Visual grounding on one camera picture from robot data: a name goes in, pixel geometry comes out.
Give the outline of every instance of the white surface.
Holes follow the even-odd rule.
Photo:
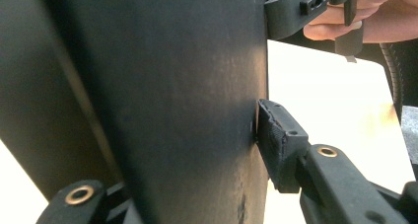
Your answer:
[[[401,192],[414,180],[383,68],[370,61],[268,43],[269,100],[283,105],[311,144],[342,151],[371,182]],[[305,223],[298,194],[269,183],[264,224]]]
[[[0,140],[0,223],[36,223],[47,201]]]

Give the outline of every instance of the black panel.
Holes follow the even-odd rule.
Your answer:
[[[50,199],[81,179],[115,181],[61,70],[41,4],[0,0],[0,138]]]
[[[264,0],[47,0],[145,223],[262,223]]]

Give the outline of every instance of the wooden table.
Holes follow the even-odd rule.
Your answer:
[[[340,148],[371,182],[396,192],[414,175],[383,67],[268,42],[269,99],[283,105],[311,144]],[[305,223],[298,194],[269,182],[264,224]]]

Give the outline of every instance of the black plastic bracket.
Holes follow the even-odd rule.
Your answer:
[[[136,211],[125,193],[123,184],[105,189],[99,181],[85,180],[65,187],[57,193],[43,210],[36,224],[142,223],[138,218],[126,221],[127,217],[134,216],[132,212]]]
[[[311,180],[301,194],[307,223],[407,223],[341,150],[313,145],[301,166],[298,180]]]
[[[258,148],[274,187],[280,192],[297,193],[297,158],[307,153],[308,135],[279,104],[259,100]]]

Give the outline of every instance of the metal grommet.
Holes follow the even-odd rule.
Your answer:
[[[338,155],[337,151],[328,147],[319,147],[317,153],[324,157],[336,157]]]
[[[95,190],[90,186],[77,187],[67,194],[67,196],[65,197],[65,202],[70,205],[81,204],[89,200],[94,193]]]

